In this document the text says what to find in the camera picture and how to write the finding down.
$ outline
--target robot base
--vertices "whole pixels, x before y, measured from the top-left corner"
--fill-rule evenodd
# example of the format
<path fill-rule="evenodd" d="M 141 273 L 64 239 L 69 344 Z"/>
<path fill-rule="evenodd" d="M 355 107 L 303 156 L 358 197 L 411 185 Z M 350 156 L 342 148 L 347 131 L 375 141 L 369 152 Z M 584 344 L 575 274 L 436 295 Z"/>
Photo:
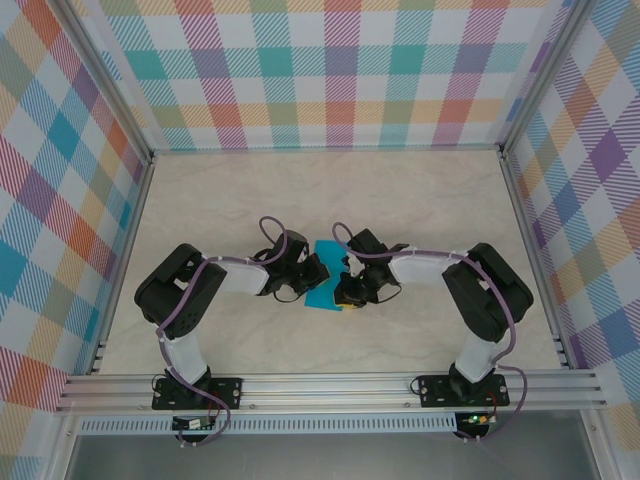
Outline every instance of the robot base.
<path fill-rule="evenodd" d="M 165 370 L 165 377 L 156 380 L 153 390 L 152 410 L 206 410 L 210 401 L 189 390 Z M 210 393 L 229 406 L 230 410 L 240 408 L 242 396 L 241 378 L 212 378 L 207 370 L 194 387 Z"/>
<path fill-rule="evenodd" d="M 503 375 L 492 374 L 483 380 L 482 389 L 468 399 L 461 399 L 451 388 L 449 375 L 421 375 L 416 378 L 420 406 L 434 407 L 506 407 L 509 392 Z"/>

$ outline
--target white tabletop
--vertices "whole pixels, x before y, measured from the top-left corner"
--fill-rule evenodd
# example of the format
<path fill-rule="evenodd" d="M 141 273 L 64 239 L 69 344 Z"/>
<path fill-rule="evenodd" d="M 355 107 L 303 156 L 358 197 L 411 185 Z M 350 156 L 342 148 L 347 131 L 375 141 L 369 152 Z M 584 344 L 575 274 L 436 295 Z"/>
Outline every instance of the white tabletop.
<path fill-rule="evenodd" d="M 492 244 L 535 290 L 495 152 L 371 151 L 161 156 L 142 216 L 100 373 L 163 369 L 137 286 L 180 243 L 210 255 L 270 246 L 258 229 L 273 215 L 313 246 L 340 220 L 388 246 L 468 249 Z M 542 304 L 518 325 L 503 363 L 559 368 Z M 448 291 L 408 285 L 384 305 L 334 312 L 271 297 L 217 295 L 198 326 L 217 373 L 447 370 L 467 328 Z"/>

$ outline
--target wire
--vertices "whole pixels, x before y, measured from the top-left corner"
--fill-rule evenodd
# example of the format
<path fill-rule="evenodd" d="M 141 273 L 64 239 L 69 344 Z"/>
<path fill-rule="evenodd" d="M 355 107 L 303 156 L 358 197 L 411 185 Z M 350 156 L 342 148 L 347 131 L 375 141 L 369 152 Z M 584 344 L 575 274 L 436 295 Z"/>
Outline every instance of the wire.
<path fill-rule="evenodd" d="M 385 257 L 407 257 L 411 255 L 424 255 L 424 256 L 431 256 L 431 257 L 455 258 L 456 260 L 460 260 L 466 263 L 467 265 L 469 265 L 471 268 L 473 268 L 476 271 L 476 273 L 478 273 L 478 275 L 480 275 L 480 277 L 487 283 L 487 285 L 489 285 L 489 288 L 491 289 L 494 296 L 496 297 L 496 300 L 500 304 L 500 307 L 504 312 L 504 316 L 507 319 L 507 324 L 509 325 L 509 337 L 510 337 L 509 345 L 507 346 L 507 348 L 505 348 L 502 352 L 498 353 L 495 357 L 493 357 L 491 359 L 491 363 L 502 370 L 511 370 L 511 371 L 518 372 L 522 377 L 522 382 L 523 382 L 522 397 L 520 398 L 520 401 L 518 402 L 518 405 L 513 411 L 513 414 L 511 415 L 511 417 L 509 417 L 509 419 L 504 423 L 504 425 L 502 425 L 501 428 L 499 428 L 495 432 L 485 435 L 484 438 L 487 439 L 489 437 L 493 437 L 497 435 L 499 432 L 503 431 L 504 428 L 513 421 L 513 419 L 518 415 L 518 413 L 520 413 L 520 410 L 522 410 L 522 406 L 524 405 L 524 402 L 527 398 L 528 383 L 527 383 L 527 375 L 520 368 L 512 367 L 508 365 L 498 365 L 498 361 L 504 358 L 509 353 L 511 353 L 516 346 L 516 324 L 515 324 L 515 321 L 513 320 L 513 315 L 511 314 L 511 310 L 509 310 L 509 306 L 507 305 L 507 301 L 504 299 L 504 297 L 502 296 L 502 293 L 500 292 L 496 284 L 493 282 L 491 277 L 476 262 L 472 261 L 471 259 L 467 258 L 464 255 L 460 255 L 459 253 L 455 253 L 455 252 L 411 249 L 409 251 L 401 250 L 399 252 L 386 252 L 386 253 L 378 253 L 378 254 L 359 253 L 349 248 L 349 246 L 345 242 L 343 242 L 340 239 L 340 237 L 338 237 L 338 231 L 337 231 L 338 227 L 346 231 L 347 234 L 349 235 L 349 238 L 351 239 L 353 238 L 353 232 L 349 229 L 349 227 L 347 227 L 347 225 L 345 225 L 342 222 L 336 222 L 333 224 L 333 227 L 331 227 L 333 238 L 338 243 L 338 245 L 340 245 L 345 251 L 347 251 L 348 253 L 356 257 L 376 259 L 376 258 L 385 258 Z M 459 433 L 465 437 L 470 437 L 468 434 L 465 434 L 464 432 L 459 432 Z"/>
<path fill-rule="evenodd" d="M 277 221 L 274 217 L 269 217 L 269 216 L 262 217 L 260 220 L 258 220 L 258 226 L 260 227 L 260 231 L 262 232 L 262 234 L 263 234 L 265 237 L 267 237 L 267 240 L 269 240 L 273 245 L 275 245 L 275 244 L 276 244 L 276 241 L 275 241 L 273 238 L 271 238 L 271 237 L 269 236 L 269 234 L 267 233 L 267 231 L 266 231 L 266 230 L 265 230 L 265 228 L 264 228 L 263 223 L 264 223 L 264 221 L 265 221 L 265 220 L 275 220 L 275 222 L 276 222 L 276 223 L 278 223 L 278 224 L 280 224 L 280 222 L 279 222 L 279 221 Z M 284 233 L 284 236 L 285 236 L 285 238 L 286 238 L 287 233 L 286 233 L 286 231 L 285 231 L 284 227 L 282 227 L 282 233 Z"/>
<path fill-rule="evenodd" d="M 498 399 L 491 390 L 487 390 L 485 393 L 493 400 L 493 412 L 489 415 L 489 418 L 495 417 L 498 414 Z"/>
<path fill-rule="evenodd" d="M 167 378 L 167 376 L 164 373 L 158 373 L 153 376 L 153 378 L 151 379 L 151 390 L 153 390 L 154 392 L 158 391 L 156 390 L 156 378 L 158 377 Z"/>
<path fill-rule="evenodd" d="M 420 393 L 416 392 L 416 390 L 413 388 L 413 382 L 417 382 L 417 381 L 418 381 L 418 377 L 411 380 L 411 383 L 409 384 L 409 390 L 411 390 L 411 393 L 413 393 L 414 395 L 420 396 Z"/>
<path fill-rule="evenodd" d="M 220 395 L 218 394 L 218 392 L 213 392 L 213 394 L 216 397 L 219 397 Z M 211 418 L 211 409 L 213 408 L 213 402 L 209 402 L 209 410 L 207 411 L 207 420 L 209 421 L 210 425 L 213 425 L 215 423 L 215 421 L 218 419 L 218 417 L 220 416 L 220 405 L 218 405 L 218 413 L 216 413 L 216 416 L 213 417 L 213 419 Z"/>
<path fill-rule="evenodd" d="M 394 293 L 393 295 L 391 295 L 390 297 L 385 298 L 384 300 L 380 300 L 376 305 L 380 305 L 381 303 L 386 303 L 389 300 L 393 300 L 394 298 L 396 298 L 398 295 L 400 295 L 402 293 L 402 285 L 398 285 L 398 287 L 400 287 L 398 289 L 398 291 L 396 293 Z"/>
<path fill-rule="evenodd" d="M 496 297 L 496 300 L 498 300 L 498 303 L 500 304 L 500 307 L 504 312 L 505 318 L 507 319 L 507 324 L 509 325 L 509 334 L 510 334 L 509 345 L 502 352 L 498 353 L 491 360 L 491 363 L 495 365 L 505 355 L 508 355 L 513 351 L 513 349 L 516 346 L 516 325 L 515 325 L 515 321 L 513 320 L 513 315 L 511 314 L 511 310 L 509 310 L 509 306 L 507 305 L 506 300 L 502 296 L 502 293 L 500 292 L 496 284 L 493 282 L 491 277 L 476 262 L 472 261 L 471 259 L 467 258 L 464 255 L 460 255 L 459 253 L 442 252 L 439 250 L 411 249 L 411 250 L 401 250 L 399 252 L 385 252 L 385 253 L 376 253 L 376 254 L 356 252 L 355 250 L 352 250 L 351 248 L 349 248 L 349 246 L 345 242 L 343 242 L 340 239 L 340 237 L 338 237 L 338 231 L 337 231 L 338 227 L 346 231 L 350 238 L 353 238 L 353 232 L 351 232 L 349 227 L 347 227 L 342 222 L 336 222 L 333 224 L 333 227 L 331 228 L 331 232 L 333 233 L 333 238 L 335 239 L 335 241 L 348 253 L 359 258 L 376 259 L 376 258 L 386 258 L 386 257 L 409 257 L 412 255 L 424 255 L 428 257 L 455 258 L 456 260 L 460 260 L 466 263 L 467 265 L 469 265 L 471 268 L 473 268 L 476 271 L 476 273 L 478 273 L 478 275 L 480 275 L 480 277 L 482 277 L 482 279 L 487 283 L 487 285 L 489 285 L 489 288 L 491 289 L 494 296 Z"/>
<path fill-rule="evenodd" d="M 278 298 L 278 295 L 276 294 L 277 292 L 273 292 L 273 298 L 275 298 L 278 302 L 280 303 L 293 303 L 296 302 L 300 299 L 300 297 L 302 295 L 298 295 L 296 298 L 294 298 L 293 300 L 281 300 L 280 298 Z"/>
<path fill-rule="evenodd" d="M 171 325 L 171 322 L 173 322 L 176 317 L 178 316 L 178 314 L 182 311 L 182 309 L 184 308 L 185 304 L 187 303 L 187 300 L 189 300 L 189 296 L 191 295 L 191 292 L 193 291 L 196 282 L 198 281 L 198 278 L 200 277 L 200 275 L 202 274 L 202 272 L 204 271 L 205 267 L 210 264 L 210 263 L 215 263 L 215 262 L 219 262 L 219 261 L 228 261 L 228 262 L 237 262 L 237 263 L 245 263 L 248 265 L 255 265 L 255 266 L 264 266 L 264 265 L 268 265 L 270 263 L 273 263 L 275 261 L 277 261 L 280 257 L 282 257 L 282 255 L 284 255 L 284 253 L 287 250 L 287 231 L 284 228 L 284 225 L 282 224 L 282 222 L 280 220 L 278 220 L 275 217 L 269 216 L 269 215 L 265 215 L 264 217 L 260 218 L 260 220 L 258 221 L 258 225 L 260 227 L 260 230 L 262 231 L 262 233 L 264 234 L 265 237 L 267 237 L 267 239 L 271 242 L 271 243 L 275 243 L 273 241 L 273 239 L 267 234 L 265 228 L 264 228 L 264 222 L 265 220 L 270 220 L 272 222 L 274 222 L 276 225 L 278 225 L 278 227 L 280 227 L 280 230 L 282 231 L 283 234 L 283 241 L 282 241 L 282 247 L 280 248 L 280 251 L 273 257 L 264 260 L 264 261 L 255 261 L 255 260 L 251 260 L 249 258 L 246 259 L 240 259 L 240 258 L 236 258 L 236 257 L 209 257 L 204 259 L 200 265 L 198 265 L 198 268 L 196 269 L 196 271 L 193 273 L 193 277 L 191 277 L 191 280 L 189 281 L 189 285 L 187 286 L 187 288 L 185 288 L 184 292 L 182 293 L 182 297 L 180 298 L 180 301 L 178 302 L 178 305 L 176 305 L 176 308 L 173 310 L 173 312 L 171 312 L 169 314 L 169 316 L 167 317 L 167 319 L 162 322 L 160 324 L 160 326 L 156 329 L 156 336 L 158 337 L 158 343 L 160 345 L 160 353 L 162 354 L 162 358 L 164 358 L 165 363 L 167 364 L 167 370 L 169 371 L 169 373 L 178 381 L 180 382 L 184 387 L 188 388 L 189 390 L 195 392 L 196 394 L 209 399 L 210 401 L 212 401 L 213 403 L 215 403 L 216 405 L 218 405 L 219 408 L 223 408 L 225 410 L 226 415 L 226 419 L 224 424 L 222 425 L 222 427 L 220 428 L 220 430 L 218 430 L 217 432 L 209 435 L 208 437 L 206 437 L 204 440 L 196 443 L 196 442 L 187 442 L 183 437 L 182 437 L 182 431 L 178 432 L 178 439 L 182 442 L 181 447 L 184 447 L 185 445 L 189 445 L 192 447 L 197 447 L 197 446 L 201 446 L 201 445 L 206 445 L 209 442 L 212 442 L 213 440 L 215 440 L 216 438 L 218 438 L 220 435 L 222 435 L 222 433 L 229 428 L 229 425 L 231 424 L 231 410 L 229 409 L 229 406 L 223 402 L 221 399 L 214 397 L 213 395 L 211 395 L 208 392 L 205 392 L 203 390 L 200 390 L 199 388 L 195 387 L 194 385 L 191 385 L 189 382 L 187 382 L 187 380 L 180 375 L 180 373 L 175 369 L 175 367 L 173 366 L 173 364 L 171 363 L 171 359 L 169 358 L 169 353 L 167 352 L 167 347 L 165 344 L 165 334 L 164 331 L 165 329 Z"/>
<path fill-rule="evenodd" d="M 256 253 L 253 258 L 256 260 L 260 260 L 262 257 L 264 257 L 267 253 L 269 253 L 271 251 L 270 248 L 264 248 L 262 250 L 260 250 L 258 253 Z"/>

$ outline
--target aluminum frame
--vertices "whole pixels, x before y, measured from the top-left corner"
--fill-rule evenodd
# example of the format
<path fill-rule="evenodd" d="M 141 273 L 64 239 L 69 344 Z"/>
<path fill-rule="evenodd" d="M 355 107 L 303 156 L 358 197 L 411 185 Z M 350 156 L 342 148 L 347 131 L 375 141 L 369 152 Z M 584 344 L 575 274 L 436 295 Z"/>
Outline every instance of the aluminum frame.
<path fill-rule="evenodd" d="M 93 47 L 91 40 L 84 31 L 81 21 L 68 4 L 68 0 L 48 0 L 58 20 L 69 33 L 74 46 L 80 52 L 83 61 L 88 65 L 98 87 L 114 109 L 116 117 L 123 124 L 123 128 L 133 141 L 136 149 L 152 163 L 151 149 L 145 140 L 137 122 L 131 115 L 128 106 L 122 99 L 110 77 L 99 53 Z M 567 52 L 581 26 L 589 16 L 597 2 L 592 0 L 577 0 L 563 31 L 552 47 L 545 65 L 541 69 L 536 83 L 518 113 L 513 127 L 505 141 L 506 152 L 517 143 L 531 120 L 546 92 L 547 87 L 555 79 Z M 474 146 L 477 149 L 487 149 L 490 146 Z M 552 332 L 557 338 L 566 339 L 566 332 L 558 321 L 552 297 L 548 291 L 548 284 L 537 257 L 531 232 L 526 227 L 524 210 L 517 194 L 517 186 L 508 162 L 501 161 L 509 194 L 511 196 L 516 218 L 520 225 L 530 262 L 532 264 L 536 283 L 541 292 L 545 312 L 550 322 Z M 122 261 L 114 279 L 114 288 L 101 324 L 101 333 L 94 349 L 104 348 L 107 343 L 108 332 L 113 320 L 115 305 L 122 287 L 124 272 L 131 255 L 133 243 L 144 201 L 149 190 L 153 166 L 145 171 L 141 185 L 140 196 L 134 210 L 130 232 L 123 250 Z M 558 349 L 564 353 L 566 361 L 575 366 L 572 352 Z M 88 371 L 95 373 L 99 363 L 87 366 Z M 316 414 L 318 412 L 345 412 L 353 415 L 362 413 L 422 413 L 427 409 L 419 406 L 419 400 L 408 391 L 408 382 L 420 373 L 382 373 L 382 374 L 335 374 L 335 375 L 245 375 L 243 392 L 242 415 L 291 415 Z M 525 403 L 525 410 L 559 410 L 579 409 L 583 413 L 585 427 L 594 455 L 603 478 L 622 478 L 615 465 L 611 453 L 609 438 L 602 423 L 601 410 L 606 407 L 604 392 L 600 390 L 597 377 L 586 370 L 552 370 L 527 372 L 531 380 L 530 397 Z M 517 374 L 506 372 L 507 385 L 512 396 L 512 404 L 505 410 L 512 410 L 520 398 L 522 382 Z M 48 462 L 48 468 L 43 471 L 42 478 L 64 478 L 73 451 L 79 426 L 85 415 L 129 415 L 149 416 L 166 415 L 167 412 L 150 410 L 151 375 L 110 376 L 93 375 L 70 377 L 60 401 L 57 417 L 57 440 L 55 454 Z M 437 411 L 465 411 L 465 409 L 436 409 Z"/>
<path fill-rule="evenodd" d="M 446 372 L 431 372 L 445 375 Z M 511 405 L 522 396 L 522 379 L 501 372 Z M 409 384 L 424 372 L 361 374 L 221 375 L 244 379 L 243 414 L 471 412 L 472 407 L 422 408 Z M 533 370 L 527 372 L 529 393 L 524 410 L 582 410 L 606 407 L 604 392 L 590 370 Z M 66 415 L 166 415 L 151 409 L 153 375 L 93 375 L 70 377 L 58 404 Z M 206 414 L 175 411 L 176 415 Z"/>

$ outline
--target plaid wallpaper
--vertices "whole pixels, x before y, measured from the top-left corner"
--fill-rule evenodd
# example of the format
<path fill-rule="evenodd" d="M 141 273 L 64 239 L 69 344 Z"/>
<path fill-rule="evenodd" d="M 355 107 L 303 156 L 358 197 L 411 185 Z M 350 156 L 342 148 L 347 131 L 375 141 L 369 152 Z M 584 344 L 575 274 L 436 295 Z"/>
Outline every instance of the plaid wallpaper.
<path fill-rule="evenodd" d="M 149 141 L 192 150 L 494 144 L 571 0 L 74 3 Z"/>
<path fill-rule="evenodd" d="M 22 480 L 89 354 L 143 164 L 45 0 L 0 12 L 0 479 Z"/>
<path fill-rule="evenodd" d="M 638 478 L 640 0 L 600 0 L 515 156 L 571 346 L 603 374 Z"/>
<path fill-rule="evenodd" d="M 529 91 L 531 90 L 531 87 L 533 87 L 536 79 L 538 78 L 540 68 L 549 56 L 549 53 L 551 53 L 551 46 L 562 30 L 562 27 L 564 26 L 564 23 L 567 20 L 567 16 L 569 15 L 571 7 L 574 3 L 575 0 L 563 0 L 562 6 L 558 10 L 558 14 L 553 20 L 553 24 L 547 32 L 547 36 L 545 37 L 544 42 L 542 43 L 542 46 L 540 47 L 540 50 L 538 51 L 535 60 L 531 64 L 529 72 L 527 73 L 527 76 L 522 83 L 520 90 L 518 91 L 518 96 L 513 102 L 511 110 L 509 110 L 509 115 L 507 116 L 507 119 L 504 122 L 502 129 L 500 130 L 500 135 L 498 136 L 497 143 L 503 143 L 504 139 L 509 133 L 511 125 L 513 125 L 513 120 L 516 118 L 516 115 L 518 114 L 518 112 L 520 111 L 520 107 L 522 106 L 522 102 L 524 102 L 524 99 L 527 97 Z"/>

